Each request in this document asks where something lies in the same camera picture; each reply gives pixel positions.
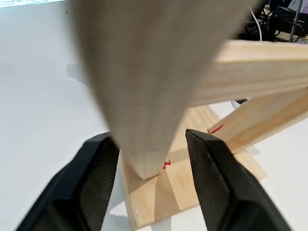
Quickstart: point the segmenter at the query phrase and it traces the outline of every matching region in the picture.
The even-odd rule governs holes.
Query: red pen mark
[[[223,127],[223,125],[220,125],[218,128],[214,129],[211,134],[213,134],[214,132],[217,132],[219,129],[221,129]]]
[[[166,169],[166,165],[171,165],[171,162],[170,162],[170,160],[168,161],[168,162],[164,162],[164,166],[163,166],[163,169]]]

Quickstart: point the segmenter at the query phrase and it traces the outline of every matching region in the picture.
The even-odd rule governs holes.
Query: black cable
[[[289,20],[287,20],[287,19],[285,18],[285,15],[282,15],[282,14],[281,14],[280,12],[278,12],[278,11],[270,11],[269,13],[267,13],[267,15],[266,15],[266,17],[265,17],[266,24],[267,24],[267,22],[268,22],[268,16],[269,16],[270,13],[275,13],[275,14],[277,14],[278,16],[280,16],[280,17],[281,17],[283,20],[285,20],[286,22],[288,22],[288,23],[290,23],[290,24],[292,24],[292,25],[298,26],[298,27],[301,29],[301,34],[300,34],[300,36],[298,36],[294,42],[297,42],[297,41],[300,39],[300,37],[302,37],[302,35],[304,34],[304,28],[303,28],[301,25],[299,25],[299,24],[290,22]]]

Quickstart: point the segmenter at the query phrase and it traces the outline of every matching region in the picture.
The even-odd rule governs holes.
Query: wooden frame
[[[71,2],[93,94],[122,150],[134,229],[198,204],[186,128],[222,138],[261,179],[243,149],[307,116],[307,46],[223,44],[256,0]],[[207,106],[245,97],[221,121]]]

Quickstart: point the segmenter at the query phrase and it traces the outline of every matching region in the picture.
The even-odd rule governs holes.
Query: cable
[[[259,34],[260,34],[260,42],[262,42],[262,31],[261,31],[261,27],[260,27],[260,24],[259,24],[259,22],[258,22],[258,20],[257,20],[257,18],[256,18],[256,16],[255,16],[255,14],[254,14],[254,12],[253,12],[252,9],[251,9],[251,6],[250,6],[250,12],[251,12],[251,14],[252,14],[252,16],[253,16],[253,18],[254,18],[256,24],[257,24],[257,27],[258,27],[258,29],[259,29]]]
[[[271,13],[274,13],[274,14],[280,16],[280,17],[281,17],[284,21],[286,21],[287,23],[290,23],[290,24],[292,24],[292,25],[295,25],[295,26],[297,26],[297,27],[299,27],[299,28],[301,29],[301,34],[300,34],[300,36],[298,36],[298,37],[294,40],[294,42],[297,42],[297,41],[303,36],[303,34],[304,34],[304,28],[303,28],[301,25],[299,25],[299,24],[290,22],[289,20],[286,19],[286,16],[285,16],[285,15],[282,15],[282,14],[281,14],[280,12],[278,12],[278,11],[270,11],[270,12],[267,13],[267,15],[266,15],[266,17],[265,17],[266,24],[268,23],[268,16],[269,16]]]

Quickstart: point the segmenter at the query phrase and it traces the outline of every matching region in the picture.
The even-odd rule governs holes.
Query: wooden base
[[[194,188],[185,130],[193,128],[207,132],[220,118],[210,106],[189,108],[171,145],[166,165],[158,176],[141,180],[120,155],[119,167],[125,204],[133,230],[140,229],[172,215],[199,205]],[[266,176],[254,158],[247,152],[235,158],[257,179]]]

